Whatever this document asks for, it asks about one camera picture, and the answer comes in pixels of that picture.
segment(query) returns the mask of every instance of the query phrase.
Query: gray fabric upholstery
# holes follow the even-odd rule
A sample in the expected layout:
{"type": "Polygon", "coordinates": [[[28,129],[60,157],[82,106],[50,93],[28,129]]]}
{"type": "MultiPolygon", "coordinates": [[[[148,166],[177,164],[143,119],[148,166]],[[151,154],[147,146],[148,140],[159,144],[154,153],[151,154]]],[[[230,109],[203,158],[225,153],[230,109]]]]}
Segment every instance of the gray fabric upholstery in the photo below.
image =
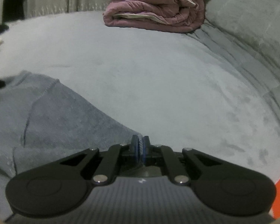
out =
{"type": "Polygon", "coordinates": [[[206,0],[206,18],[254,49],[280,81],[280,0],[206,0]]]}
{"type": "Polygon", "coordinates": [[[229,40],[229,35],[209,23],[188,35],[196,38],[236,68],[257,89],[280,123],[280,82],[250,54],[254,51],[251,47],[235,38],[229,40]]]}

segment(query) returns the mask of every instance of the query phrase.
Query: gray ribbed surface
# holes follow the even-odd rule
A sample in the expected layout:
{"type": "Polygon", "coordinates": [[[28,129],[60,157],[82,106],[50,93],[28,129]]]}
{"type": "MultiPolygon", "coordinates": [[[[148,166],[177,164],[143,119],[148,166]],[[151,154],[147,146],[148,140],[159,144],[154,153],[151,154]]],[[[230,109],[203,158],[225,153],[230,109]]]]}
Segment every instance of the gray ribbed surface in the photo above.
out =
{"type": "Polygon", "coordinates": [[[166,176],[119,177],[110,186],[95,188],[76,210],[50,219],[31,219],[16,215],[9,224],[268,224],[265,213],[236,218],[222,215],[202,204],[188,187],[172,184],[166,176]]]}

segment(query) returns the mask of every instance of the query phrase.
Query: gray cloth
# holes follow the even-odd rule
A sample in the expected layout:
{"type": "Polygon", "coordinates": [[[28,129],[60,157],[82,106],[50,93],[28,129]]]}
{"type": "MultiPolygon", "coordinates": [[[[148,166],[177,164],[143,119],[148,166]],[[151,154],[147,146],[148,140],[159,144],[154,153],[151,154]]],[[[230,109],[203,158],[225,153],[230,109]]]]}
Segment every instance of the gray cloth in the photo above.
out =
{"type": "Polygon", "coordinates": [[[59,80],[29,72],[0,89],[0,218],[11,214],[4,189],[17,173],[87,148],[107,150],[140,134],[95,108],[59,80]]]}
{"type": "Polygon", "coordinates": [[[280,81],[280,0],[205,1],[206,19],[252,47],[280,81]]]}
{"type": "Polygon", "coordinates": [[[253,48],[208,22],[192,35],[236,68],[257,89],[280,122],[280,82],[265,64],[252,56],[255,54],[253,48]]]}

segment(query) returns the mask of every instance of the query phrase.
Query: purple blanket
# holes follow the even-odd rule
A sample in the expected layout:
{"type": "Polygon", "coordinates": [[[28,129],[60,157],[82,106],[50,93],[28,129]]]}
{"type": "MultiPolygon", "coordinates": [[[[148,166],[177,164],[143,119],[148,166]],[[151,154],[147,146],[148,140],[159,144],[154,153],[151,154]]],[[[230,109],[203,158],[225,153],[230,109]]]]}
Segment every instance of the purple blanket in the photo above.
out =
{"type": "Polygon", "coordinates": [[[204,15],[203,0],[112,0],[104,22],[113,27],[184,33],[200,27],[204,15]]]}

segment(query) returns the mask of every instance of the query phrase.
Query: metal rivet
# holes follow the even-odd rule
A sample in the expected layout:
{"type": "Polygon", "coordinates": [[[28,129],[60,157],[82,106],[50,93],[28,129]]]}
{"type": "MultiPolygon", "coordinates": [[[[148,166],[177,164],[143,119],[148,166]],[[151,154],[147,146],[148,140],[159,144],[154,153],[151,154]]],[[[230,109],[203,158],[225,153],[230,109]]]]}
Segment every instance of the metal rivet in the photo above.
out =
{"type": "Polygon", "coordinates": [[[185,176],[185,175],[177,175],[174,178],[174,181],[179,183],[179,184],[184,184],[184,183],[189,181],[189,178],[187,176],[185,176]]]}
{"type": "Polygon", "coordinates": [[[99,175],[95,175],[93,177],[93,180],[94,180],[94,182],[97,182],[97,183],[103,183],[108,180],[108,177],[106,175],[99,174],[99,175]]]}

